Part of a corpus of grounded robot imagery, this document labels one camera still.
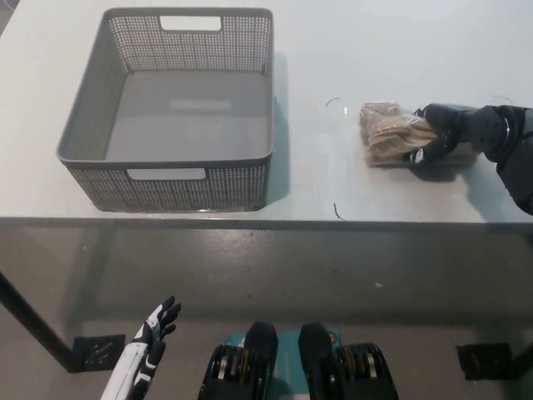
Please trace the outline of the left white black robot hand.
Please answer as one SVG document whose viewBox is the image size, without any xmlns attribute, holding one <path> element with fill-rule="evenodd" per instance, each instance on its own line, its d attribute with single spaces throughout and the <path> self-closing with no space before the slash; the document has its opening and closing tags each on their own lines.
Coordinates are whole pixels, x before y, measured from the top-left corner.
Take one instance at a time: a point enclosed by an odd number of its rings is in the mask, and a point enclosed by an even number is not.
<svg viewBox="0 0 533 400">
<path fill-rule="evenodd" d="M 101 399 L 145 398 L 166 350 L 164 338 L 176 330 L 181 307 L 174 296 L 156 306 L 123 349 Z"/>
</svg>

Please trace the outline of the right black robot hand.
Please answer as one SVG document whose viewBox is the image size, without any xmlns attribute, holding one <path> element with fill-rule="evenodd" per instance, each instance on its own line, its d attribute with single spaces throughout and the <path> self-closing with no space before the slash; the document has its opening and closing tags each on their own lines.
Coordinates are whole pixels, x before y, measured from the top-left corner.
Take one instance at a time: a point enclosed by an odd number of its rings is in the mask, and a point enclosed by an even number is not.
<svg viewBox="0 0 533 400">
<path fill-rule="evenodd" d="M 469 143 L 474 151 L 499 163 L 509 156 L 515 144 L 515 119 L 507 106 L 475 108 L 430 103 L 417 110 L 416 115 L 436 130 L 437 138 L 405 155 L 405 160 L 414 164 L 436 162 L 462 143 Z"/>
</svg>

